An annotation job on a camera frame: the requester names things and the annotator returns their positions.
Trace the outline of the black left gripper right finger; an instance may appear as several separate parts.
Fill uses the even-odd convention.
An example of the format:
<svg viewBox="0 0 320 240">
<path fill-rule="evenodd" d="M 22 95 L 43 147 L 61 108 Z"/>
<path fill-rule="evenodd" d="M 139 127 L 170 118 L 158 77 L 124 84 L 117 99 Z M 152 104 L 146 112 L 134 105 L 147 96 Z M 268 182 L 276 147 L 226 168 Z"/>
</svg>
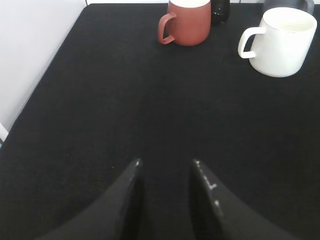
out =
<svg viewBox="0 0 320 240">
<path fill-rule="evenodd" d="M 294 240 L 233 194 L 198 159 L 191 164 L 191 223 L 198 240 Z"/>
</svg>

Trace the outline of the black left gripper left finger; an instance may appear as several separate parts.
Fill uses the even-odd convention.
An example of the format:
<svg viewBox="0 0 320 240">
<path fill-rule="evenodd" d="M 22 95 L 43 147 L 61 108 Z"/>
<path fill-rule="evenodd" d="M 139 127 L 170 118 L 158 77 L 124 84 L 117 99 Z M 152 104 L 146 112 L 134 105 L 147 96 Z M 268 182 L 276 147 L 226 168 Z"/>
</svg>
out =
<svg viewBox="0 0 320 240">
<path fill-rule="evenodd" d="M 91 205 L 42 240 L 136 240 L 143 208 L 143 162 L 134 159 Z"/>
</svg>

